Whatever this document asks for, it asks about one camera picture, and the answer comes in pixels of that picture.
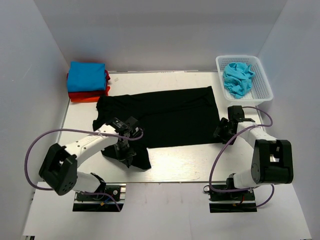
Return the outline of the black t shirt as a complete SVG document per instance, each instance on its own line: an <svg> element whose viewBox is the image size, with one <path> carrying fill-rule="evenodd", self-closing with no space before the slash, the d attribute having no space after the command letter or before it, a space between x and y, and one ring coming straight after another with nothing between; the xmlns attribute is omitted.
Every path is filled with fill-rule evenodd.
<svg viewBox="0 0 320 240"><path fill-rule="evenodd" d="M214 132L220 123L211 86L148 92L135 95L102 96L97 104L93 130L117 118L138 121L143 137L130 141L136 155L132 166L150 169L148 149L221 143Z"/></svg>

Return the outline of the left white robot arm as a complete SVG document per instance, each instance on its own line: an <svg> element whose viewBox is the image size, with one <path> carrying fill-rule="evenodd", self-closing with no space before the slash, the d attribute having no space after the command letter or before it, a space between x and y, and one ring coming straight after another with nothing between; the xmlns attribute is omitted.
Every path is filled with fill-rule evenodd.
<svg viewBox="0 0 320 240"><path fill-rule="evenodd" d="M141 139L143 134L134 117L125 122L113 118L80 140L66 145L53 144L40 167L39 176L59 196L73 190L89 193L99 200L105 196L106 182L97 174L84 173L78 168L107 147L112 147L118 161L129 167L136 155L130 142Z"/></svg>

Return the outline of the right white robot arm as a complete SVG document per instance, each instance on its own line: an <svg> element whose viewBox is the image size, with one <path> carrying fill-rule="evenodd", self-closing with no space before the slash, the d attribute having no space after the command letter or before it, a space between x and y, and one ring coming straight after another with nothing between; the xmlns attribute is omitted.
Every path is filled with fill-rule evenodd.
<svg viewBox="0 0 320 240"><path fill-rule="evenodd" d="M227 118L222 118L214 132L221 139L223 147L215 158L209 176L227 147L240 137L253 149L250 168L233 173L226 180L226 195L236 200L244 191L262 185L290 184L294 178L292 145L288 140L277 139L264 131L266 124L257 124L245 116L245 107L228 107Z"/></svg>

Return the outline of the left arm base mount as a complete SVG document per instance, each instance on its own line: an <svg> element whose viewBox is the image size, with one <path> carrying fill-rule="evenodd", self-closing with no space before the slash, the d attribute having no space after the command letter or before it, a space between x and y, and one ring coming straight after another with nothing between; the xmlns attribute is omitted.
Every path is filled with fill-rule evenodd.
<svg viewBox="0 0 320 240"><path fill-rule="evenodd" d="M125 204L126 184L108 183L104 193L88 195L77 192L73 201L73 212L118 213Z"/></svg>

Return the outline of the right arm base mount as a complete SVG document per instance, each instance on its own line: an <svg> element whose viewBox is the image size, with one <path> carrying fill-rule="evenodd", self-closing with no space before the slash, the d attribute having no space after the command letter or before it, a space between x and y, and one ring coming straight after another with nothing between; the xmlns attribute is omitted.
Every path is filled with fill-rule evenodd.
<svg viewBox="0 0 320 240"><path fill-rule="evenodd" d="M256 198L253 190L241 192L216 192L209 185L203 187L209 196L210 213L254 213L257 212Z"/></svg>

